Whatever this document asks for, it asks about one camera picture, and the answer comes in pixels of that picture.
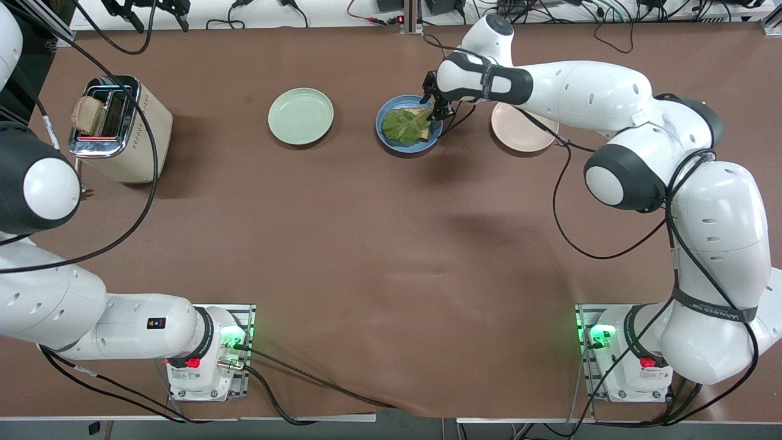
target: plate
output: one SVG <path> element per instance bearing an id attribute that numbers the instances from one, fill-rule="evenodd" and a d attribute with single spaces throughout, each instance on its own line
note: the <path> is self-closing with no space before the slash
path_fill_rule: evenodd
<path id="1" fill-rule="evenodd" d="M 545 117 L 533 115 L 548 128 L 559 133 L 559 124 Z M 554 136 L 536 127 L 515 107 L 498 103 L 491 113 L 491 128 L 497 138 L 508 148 L 532 153 L 546 148 L 554 141 Z"/>
<path id="2" fill-rule="evenodd" d="M 317 141 L 326 134 L 333 121 L 332 102 L 314 88 L 288 90 L 275 99 L 269 109 L 272 134 L 291 145 Z"/>
<path id="3" fill-rule="evenodd" d="M 380 140 L 391 150 L 407 154 L 420 153 L 421 151 L 432 148 L 435 142 L 437 142 L 437 138 L 440 136 L 440 133 L 443 132 L 442 121 L 432 121 L 429 126 L 429 140 L 417 140 L 413 143 L 401 143 L 399 141 L 388 139 L 386 134 L 383 133 L 383 118 L 386 117 L 388 112 L 394 109 L 411 109 L 415 107 L 432 105 L 431 103 L 420 104 L 420 102 L 421 96 L 401 95 L 390 99 L 389 102 L 383 104 L 383 106 L 380 107 L 378 116 L 375 119 L 375 130 L 377 131 Z"/>

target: brown table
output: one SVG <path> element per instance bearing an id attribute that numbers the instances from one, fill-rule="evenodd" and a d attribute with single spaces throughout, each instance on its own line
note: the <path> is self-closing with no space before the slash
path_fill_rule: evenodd
<path id="1" fill-rule="evenodd" d="M 720 158 L 749 168 L 762 190 L 779 266 L 782 41 L 765 38 L 757 23 L 638 25 L 626 56 L 595 41 L 593 28 L 517 27 L 515 62 L 619 63 L 644 72 L 656 92 L 706 101 L 725 122 Z M 467 30 L 433 29 L 445 44 Z M 626 45 L 627 31 L 601 33 Z M 140 40 L 114 36 L 126 46 Z M 662 233 L 612 261 L 568 247 L 551 213 L 565 151 L 505 153 L 490 132 L 491 105 L 423 157 L 401 159 L 381 147 L 372 128 L 378 108 L 420 92 L 439 62 L 439 50 L 420 38 L 392 28 L 168 31 L 156 32 L 139 57 L 93 34 L 79 40 L 115 73 L 140 78 L 175 115 L 149 217 L 126 243 L 83 264 L 109 291 L 252 302 L 258 348 L 353 391 L 421 416 L 533 419 L 569 413 L 580 355 L 575 303 L 663 301 L 670 292 Z M 61 139 L 70 106 L 98 74 L 75 50 L 59 50 L 41 98 Z M 335 121 L 311 149 L 293 150 L 274 140 L 267 112 L 278 95 L 301 86 L 331 98 Z M 594 133 L 561 132 L 600 145 Z M 583 184 L 587 155 L 574 154 L 560 209 L 577 243 L 607 254 L 659 221 L 661 212 L 599 204 Z M 90 167 L 84 182 L 95 195 L 74 219 L 35 237 L 63 257 L 113 240 L 146 197 L 146 188 L 116 184 Z M 0 350 L 4 417 L 143 414 L 71 384 L 32 344 L 6 338 Z M 782 348 L 774 347 L 751 380 L 702 419 L 782 421 L 780 362 Z M 149 360 L 84 364 L 165 399 Z M 264 370 L 292 415 L 373 410 Z M 255 382 L 242 401 L 185 409 L 191 417 L 274 415 Z M 597 415 L 643 420 L 660 410 L 602 404 Z"/>

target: red button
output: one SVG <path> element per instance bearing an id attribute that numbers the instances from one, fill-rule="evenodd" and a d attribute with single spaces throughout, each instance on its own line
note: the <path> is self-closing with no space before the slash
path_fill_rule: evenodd
<path id="1" fill-rule="evenodd" d="M 657 363 L 652 358 L 641 358 L 640 360 L 640 367 L 641 368 L 654 368 Z"/>

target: bread slice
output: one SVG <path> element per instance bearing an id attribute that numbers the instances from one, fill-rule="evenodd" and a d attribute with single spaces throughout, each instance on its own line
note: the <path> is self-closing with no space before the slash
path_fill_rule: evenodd
<path id="1" fill-rule="evenodd" d="M 106 109 L 103 103 L 91 96 L 82 96 L 76 101 L 74 111 L 70 114 L 70 123 L 82 135 L 94 136 L 106 120 Z"/>
<path id="2" fill-rule="evenodd" d="M 405 109 L 406 111 L 409 111 L 412 114 L 419 114 L 422 111 L 426 110 L 426 107 L 414 107 L 411 109 Z M 429 127 L 424 128 L 421 130 L 421 138 L 422 140 L 428 141 L 429 140 Z"/>

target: lettuce leaf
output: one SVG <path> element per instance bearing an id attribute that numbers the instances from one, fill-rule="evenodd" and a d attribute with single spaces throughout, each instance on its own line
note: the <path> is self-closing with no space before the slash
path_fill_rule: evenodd
<path id="1" fill-rule="evenodd" d="M 394 109 L 383 118 L 383 132 L 386 137 L 401 143 L 413 143 L 421 138 L 421 132 L 426 130 L 431 121 L 427 117 L 432 114 L 434 106 L 428 106 L 419 114 L 413 114 L 406 109 Z"/>

